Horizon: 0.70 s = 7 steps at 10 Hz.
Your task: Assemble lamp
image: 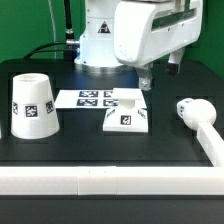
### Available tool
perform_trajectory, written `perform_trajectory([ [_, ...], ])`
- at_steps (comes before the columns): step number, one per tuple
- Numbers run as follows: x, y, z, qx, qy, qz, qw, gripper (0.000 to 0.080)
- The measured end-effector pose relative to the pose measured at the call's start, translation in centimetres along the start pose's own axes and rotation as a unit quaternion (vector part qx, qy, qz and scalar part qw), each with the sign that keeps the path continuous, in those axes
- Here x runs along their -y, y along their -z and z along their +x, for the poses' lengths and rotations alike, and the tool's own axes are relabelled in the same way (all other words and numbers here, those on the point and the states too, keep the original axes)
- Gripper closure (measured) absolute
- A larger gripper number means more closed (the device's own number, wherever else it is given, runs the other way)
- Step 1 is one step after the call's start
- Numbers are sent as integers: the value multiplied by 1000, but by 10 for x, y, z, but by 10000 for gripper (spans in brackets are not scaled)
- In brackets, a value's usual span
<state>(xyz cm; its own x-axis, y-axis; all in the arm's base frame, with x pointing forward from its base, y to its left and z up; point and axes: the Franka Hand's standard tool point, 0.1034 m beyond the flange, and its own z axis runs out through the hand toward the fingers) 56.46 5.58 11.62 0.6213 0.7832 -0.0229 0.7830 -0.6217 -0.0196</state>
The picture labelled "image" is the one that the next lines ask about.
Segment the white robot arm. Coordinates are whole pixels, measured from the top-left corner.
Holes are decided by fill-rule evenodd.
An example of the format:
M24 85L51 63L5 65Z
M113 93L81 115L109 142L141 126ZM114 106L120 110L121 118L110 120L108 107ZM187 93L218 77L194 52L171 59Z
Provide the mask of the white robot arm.
M185 47L201 32L203 0L85 0L85 12L78 68L106 74L133 68L148 91L157 59L168 56L166 72L179 73Z

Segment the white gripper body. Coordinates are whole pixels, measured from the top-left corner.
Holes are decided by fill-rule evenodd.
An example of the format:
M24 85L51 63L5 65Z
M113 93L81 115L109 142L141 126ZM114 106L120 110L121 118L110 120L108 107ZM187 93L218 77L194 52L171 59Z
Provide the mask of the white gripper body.
M129 66L142 66L195 42L203 0L121 1L115 10L114 52Z

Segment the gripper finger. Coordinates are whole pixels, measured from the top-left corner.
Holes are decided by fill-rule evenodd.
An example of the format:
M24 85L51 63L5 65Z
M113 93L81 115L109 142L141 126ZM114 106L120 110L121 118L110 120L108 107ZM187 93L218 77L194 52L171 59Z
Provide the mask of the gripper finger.
M185 49L180 48L178 50L173 51L169 55L169 59L167 62L167 67L166 67L166 73L168 75L175 76L179 73L180 71L180 66L181 66L181 61L184 56Z
M153 75L152 75L153 64L149 63L143 66L138 66L135 68L139 82L138 86L143 91L149 91L153 85Z

